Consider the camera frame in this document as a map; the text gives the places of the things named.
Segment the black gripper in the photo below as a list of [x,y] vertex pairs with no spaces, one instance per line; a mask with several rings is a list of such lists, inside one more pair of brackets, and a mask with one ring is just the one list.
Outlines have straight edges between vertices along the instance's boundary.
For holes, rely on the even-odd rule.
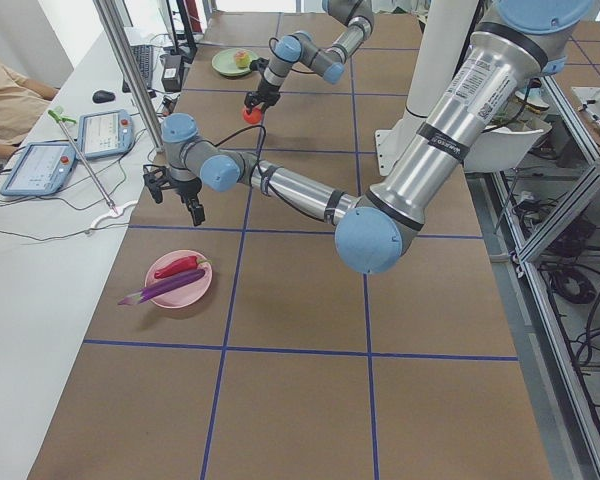
[[202,189],[202,182],[198,177],[179,180],[171,174],[167,166],[144,164],[143,181],[156,204],[163,202],[164,191],[175,190],[180,196],[181,202],[187,206],[193,225],[200,226],[205,221],[204,206],[198,198]]
[[255,91],[249,91],[244,99],[246,109],[268,109],[280,99],[281,77],[269,68],[269,60],[258,58],[253,60],[249,69],[260,74],[260,81]]

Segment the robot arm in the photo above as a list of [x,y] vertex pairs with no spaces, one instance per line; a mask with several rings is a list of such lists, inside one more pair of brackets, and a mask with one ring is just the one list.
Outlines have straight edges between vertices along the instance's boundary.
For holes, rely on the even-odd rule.
[[245,96],[244,114],[251,117],[274,106],[280,99],[284,81],[296,64],[303,65],[329,84],[341,79],[346,62],[372,35],[374,13],[371,3],[364,0],[324,1],[322,8],[345,30],[325,48],[317,45],[306,31],[296,31],[278,39],[270,47],[270,58],[258,58],[250,64],[250,69],[260,74],[260,81],[257,89]]
[[559,72],[565,46],[589,12],[587,1],[434,1],[427,15],[405,113],[381,131],[379,155],[387,176],[359,197],[313,181],[245,151],[227,151],[203,138],[183,113],[161,126],[167,163],[147,179],[155,200],[178,192],[195,222],[203,187],[238,184],[274,196],[335,227],[340,258],[363,274],[382,273],[407,251],[425,223],[425,210],[494,116],[533,79]]

